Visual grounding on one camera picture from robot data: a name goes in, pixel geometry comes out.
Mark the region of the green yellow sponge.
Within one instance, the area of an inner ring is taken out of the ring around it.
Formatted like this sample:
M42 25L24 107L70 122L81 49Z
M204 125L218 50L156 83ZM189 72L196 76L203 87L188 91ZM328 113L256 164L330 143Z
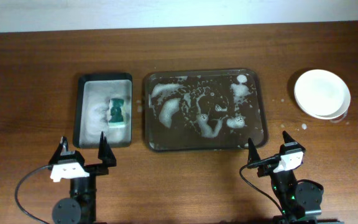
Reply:
M121 98L111 98L107 112L107 122L110 128L121 128L126 125L124 100Z

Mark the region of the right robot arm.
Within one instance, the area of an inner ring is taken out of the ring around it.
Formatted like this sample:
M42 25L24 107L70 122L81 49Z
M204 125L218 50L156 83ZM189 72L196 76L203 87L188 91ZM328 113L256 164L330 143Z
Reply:
M239 169L240 177L279 209L281 214L273 217L272 223L340 223L335 219L317 219L317 216L322 214L324 187L312 180L296 179L293 171L302 165L306 149L286 131L282 135L284 144L280 146L279 153L265 159L260 158L253 141L249 138L248 160L247 164ZM258 177L269 176L276 199L251 184L242 174L244 169L257 169Z

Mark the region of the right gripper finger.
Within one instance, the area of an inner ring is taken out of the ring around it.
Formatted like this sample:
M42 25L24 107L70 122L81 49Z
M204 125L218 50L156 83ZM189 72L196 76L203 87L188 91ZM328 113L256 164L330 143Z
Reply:
M251 138L248 139L248 152L247 164L258 165L260 163L260 157Z
M284 145L295 145L297 144L297 141L294 140L286 131L282 132Z

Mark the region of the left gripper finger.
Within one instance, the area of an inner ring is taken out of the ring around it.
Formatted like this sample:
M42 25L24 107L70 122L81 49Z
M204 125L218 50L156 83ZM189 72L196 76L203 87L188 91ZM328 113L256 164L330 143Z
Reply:
M108 143L105 133L102 131L99 140L98 159L107 167L116 167L116 157Z
M61 159L62 153L67 151L67 147L68 147L67 138L65 136L62 136L56 151L53 153L48 163L57 164L58 161Z

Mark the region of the white plate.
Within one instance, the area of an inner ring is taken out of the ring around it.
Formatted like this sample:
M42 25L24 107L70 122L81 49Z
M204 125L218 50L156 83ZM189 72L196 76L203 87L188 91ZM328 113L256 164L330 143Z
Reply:
M338 90L347 88L345 82L336 74L327 70L309 70L299 76L295 82L294 90L311 91L317 95L332 95Z
M317 95L311 91L294 90L297 105L306 114L318 119L336 119L344 115L351 103L351 94L348 88L338 90L332 95Z

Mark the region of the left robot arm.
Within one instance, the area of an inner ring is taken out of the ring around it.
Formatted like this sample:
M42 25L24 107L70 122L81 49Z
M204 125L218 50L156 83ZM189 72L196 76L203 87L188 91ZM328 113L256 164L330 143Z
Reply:
M116 157L102 132L99 140L99 164L85 164L79 151L68 149L63 136L49 160L53 182L70 181L70 196L59 200L52 209L54 223L94 223L96 221L96 178L108 175L109 168L117 166Z

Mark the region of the pale green plate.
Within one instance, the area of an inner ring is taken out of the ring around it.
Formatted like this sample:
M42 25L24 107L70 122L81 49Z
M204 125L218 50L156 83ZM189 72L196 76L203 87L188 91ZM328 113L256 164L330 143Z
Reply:
M346 110L342 115L338 116L337 118L330 119L329 121L331 123L340 123L346 118L347 114L348 114L348 110Z

